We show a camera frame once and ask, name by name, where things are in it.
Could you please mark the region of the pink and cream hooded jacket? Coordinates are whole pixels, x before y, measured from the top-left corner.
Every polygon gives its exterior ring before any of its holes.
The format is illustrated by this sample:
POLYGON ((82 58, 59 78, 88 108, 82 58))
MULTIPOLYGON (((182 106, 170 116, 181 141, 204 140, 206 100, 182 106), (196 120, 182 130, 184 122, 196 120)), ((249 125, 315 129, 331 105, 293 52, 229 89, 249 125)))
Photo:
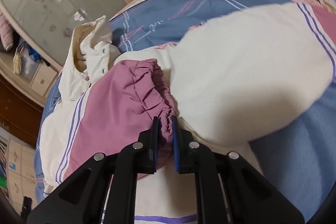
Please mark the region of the pink and cream hooded jacket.
POLYGON ((43 195, 159 117, 159 170, 138 177, 135 220, 194 222, 193 177, 173 170, 173 116, 215 152, 234 149, 257 166, 250 141, 290 124, 334 79, 335 14, 305 3, 235 11, 192 26, 177 43, 124 53, 106 17, 79 25, 60 99, 42 123, 43 195))

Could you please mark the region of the blue striped bed sheet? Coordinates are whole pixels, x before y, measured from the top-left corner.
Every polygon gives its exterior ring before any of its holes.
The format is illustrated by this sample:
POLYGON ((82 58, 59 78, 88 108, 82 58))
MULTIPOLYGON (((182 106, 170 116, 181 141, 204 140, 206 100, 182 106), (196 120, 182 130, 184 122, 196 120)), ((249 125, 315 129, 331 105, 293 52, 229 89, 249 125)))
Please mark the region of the blue striped bed sheet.
MULTIPOLYGON (((113 19, 107 18, 112 43, 120 52, 133 52, 177 43, 192 26, 256 6, 295 0, 136 0, 113 19)), ((39 141, 42 123, 60 99, 60 77, 52 87, 42 116, 34 158, 38 202, 46 197, 39 141)), ((290 124, 250 141, 255 168, 303 215, 311 220, 335 184, 335 79, 310 108, 290 124)))

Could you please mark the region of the light wooden side cabinet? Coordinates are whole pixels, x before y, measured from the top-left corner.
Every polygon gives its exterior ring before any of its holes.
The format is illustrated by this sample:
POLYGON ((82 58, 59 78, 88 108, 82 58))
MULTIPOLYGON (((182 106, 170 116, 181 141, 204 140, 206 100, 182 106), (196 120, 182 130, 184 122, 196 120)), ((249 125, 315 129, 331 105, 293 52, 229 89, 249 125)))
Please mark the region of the light wooden side cabinet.
POLYGON ((17 213, 25 197, 37 206, 33 147, 1 129, 1 191, 17 213))

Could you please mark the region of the brown wooden door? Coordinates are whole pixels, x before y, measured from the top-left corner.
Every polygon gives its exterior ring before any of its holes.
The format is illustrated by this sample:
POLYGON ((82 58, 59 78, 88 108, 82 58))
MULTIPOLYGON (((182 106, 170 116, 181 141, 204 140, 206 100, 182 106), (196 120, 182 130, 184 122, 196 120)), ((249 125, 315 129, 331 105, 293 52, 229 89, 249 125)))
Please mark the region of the brown wooden door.
POLYGON ((24 96, 4 77, 0 79, 1 127, 35 147, 43 108, 24 96))

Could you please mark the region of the clear plastic storage box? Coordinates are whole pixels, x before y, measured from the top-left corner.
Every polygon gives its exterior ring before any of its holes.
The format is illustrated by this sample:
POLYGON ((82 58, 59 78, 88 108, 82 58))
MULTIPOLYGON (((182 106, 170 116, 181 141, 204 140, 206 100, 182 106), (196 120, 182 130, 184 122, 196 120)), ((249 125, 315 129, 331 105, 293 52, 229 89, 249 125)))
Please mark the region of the clear plastic storage box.
POLYGON ((34 62, 29 56, 28 46, 25 46, 22 52, 22 70, 20 76, 24 77, 28 81, 31 81, 41 61, 34 62))

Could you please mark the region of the blue garment in wardrobe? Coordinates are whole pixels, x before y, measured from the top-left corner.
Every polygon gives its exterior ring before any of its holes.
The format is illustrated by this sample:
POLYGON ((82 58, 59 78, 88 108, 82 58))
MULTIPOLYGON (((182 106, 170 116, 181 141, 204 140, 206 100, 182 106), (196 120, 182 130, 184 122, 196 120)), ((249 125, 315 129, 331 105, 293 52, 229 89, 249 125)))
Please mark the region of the blue garment in wardrobe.
POLYGON ((29 52, 29 56, 32 58, 32 60, 34 62, 39 62, 41 61, 41 56, 39 53, 37 53, 36 50, 34 50, 31 46, 28 46, 28 52, 29 52))

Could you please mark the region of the beige crumpled cloth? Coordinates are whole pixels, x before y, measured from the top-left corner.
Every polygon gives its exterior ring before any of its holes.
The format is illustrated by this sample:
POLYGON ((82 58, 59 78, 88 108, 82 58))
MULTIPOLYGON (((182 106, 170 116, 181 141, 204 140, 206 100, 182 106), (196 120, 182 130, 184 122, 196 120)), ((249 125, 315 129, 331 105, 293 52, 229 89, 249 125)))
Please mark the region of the beige crumpled cloth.
POLYGON ((13 57, 13 72, 15 75, 20 75, 22 70, 22 52, 24 50, 24 46, 18 47, 15 51, 15 55, 13 57))

